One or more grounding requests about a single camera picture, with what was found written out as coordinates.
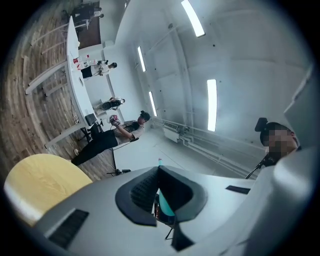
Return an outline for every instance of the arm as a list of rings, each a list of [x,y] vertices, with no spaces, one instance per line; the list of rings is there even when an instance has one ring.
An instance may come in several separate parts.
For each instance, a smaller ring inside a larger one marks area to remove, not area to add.
[[[128,139],[133,139],[135,137],[131,132],[126,131],[120,125],[115,125],[115,127],[117,127],[118,130]]]

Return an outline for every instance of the rectangular light panel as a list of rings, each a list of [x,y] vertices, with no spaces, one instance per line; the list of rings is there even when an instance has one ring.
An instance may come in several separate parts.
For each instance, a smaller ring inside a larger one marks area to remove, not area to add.
[[[140,46],[138,47],[138,53],[139,53],[139,57],[140,57],[142,71],[146,72],[146,66],[145,66],[144,58],[142,57],[142,52],[141,52],[141,47]]]
[[[197,37],[201,37],[205,35],[206,33],[204,32],[204,29],[201,26],[200,20],[198,19],[198,16],[191,6],[190,2],[188,0],[184,0],[181,2],[183,8],[185,9],[186,14],[188,15],[190,22],[193,26],[195,35]]]
[[[208,130],[216,131],[217,121],[217,81],[208,80]]]
[[[151,105],[152,105],[153,114],[154,114],[155,117],[157,117],[157,111],[156,111],[156,107],[155,107],[154,97],[152,96],[152,92],[151,91],[149,91],[149,96],[150,96],[150,101],[151,101]]]

